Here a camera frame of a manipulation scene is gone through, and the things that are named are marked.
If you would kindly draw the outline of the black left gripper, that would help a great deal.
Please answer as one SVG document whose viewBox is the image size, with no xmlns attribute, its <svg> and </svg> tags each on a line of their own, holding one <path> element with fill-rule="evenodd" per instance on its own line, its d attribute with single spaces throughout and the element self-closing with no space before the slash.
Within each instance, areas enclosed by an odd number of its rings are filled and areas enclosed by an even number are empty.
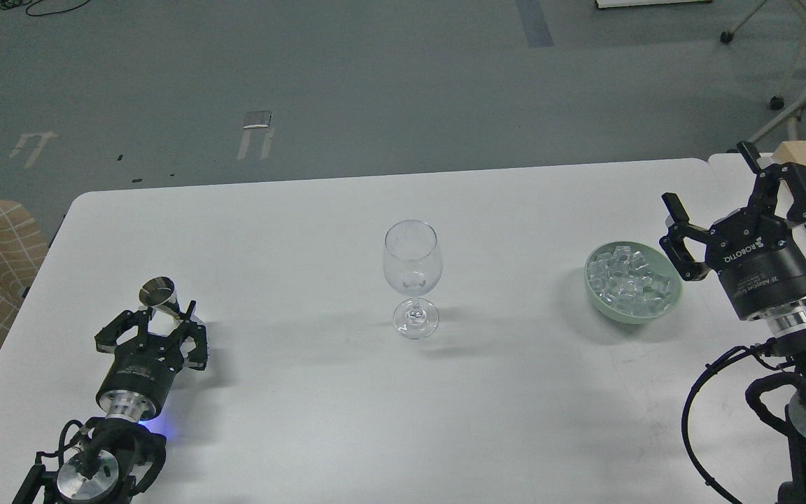
<svg viewBox="0 0 806 504">
<path fill-rule="evenodd" d="M 183 367 L 204 371 L 210 351 L 206 326 L 195 315 L 197 301 L 182 310 L 176 301 L 167 301 L 164 312 L 176 325 L 167 337 L 148 337 L 148 323 L 154 309 L 124 310 L 94 336 L 98 352 L 113 354 L 114 360 L 97 393 L 97 402 L 106 417 L 132 422 L 159 416 L 176 374 Z M 118 344 L 131 329 L 136 337 Z"/>
</svg>

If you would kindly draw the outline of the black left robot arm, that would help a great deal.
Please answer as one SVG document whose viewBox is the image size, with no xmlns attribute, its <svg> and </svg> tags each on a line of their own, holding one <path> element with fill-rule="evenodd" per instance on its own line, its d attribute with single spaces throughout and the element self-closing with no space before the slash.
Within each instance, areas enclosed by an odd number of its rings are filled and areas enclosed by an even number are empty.
<svg viewBox="0 0 806 504">
<path fill-rule="evenodd" d="M 208 363 L 206 326 L 197 303 L 147 301 L 123 311 L 94 338 L 114 360 L 96 402 L 102 416 L 71 420 L 54 451 L 39 451 L 14 502 L 130 503 L 167 461 L 167 439 L 146 422 L 164 409 L 176 375 Z"/>
</svg>

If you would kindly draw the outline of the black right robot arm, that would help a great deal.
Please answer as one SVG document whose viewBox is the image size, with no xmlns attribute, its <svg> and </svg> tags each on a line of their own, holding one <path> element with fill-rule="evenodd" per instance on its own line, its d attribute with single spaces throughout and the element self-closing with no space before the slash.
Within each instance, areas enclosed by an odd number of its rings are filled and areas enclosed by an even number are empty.
<svg viewBox="0 0 806 504">
<path fill-rule="evenodd" d="M 764 320 L 771 338 L 733 347 L 707 364 L 682 407 L 682 443 L 705 484 L 735 503 L 693 450 L 692 404 L 708 380 L 742 358 L 759 363 L 783 358 L 770 375 L 752 381 L 744 397 L 759 421 L 787 440 L 792 478 L 780 485 L 778 502 L 806 503 L 806 257 L 793 238 L 796 228 L 806 229 L 806 166 L 768 162 L 750 141 L 740 141 L 737 152 L 754 176 L 747 204 L 710 227 L 698 227 L 680 197 L 665 192 L 669 219 L 659 244 L 682 281 L 716 274 L 738 318 Z"/>
</svg>

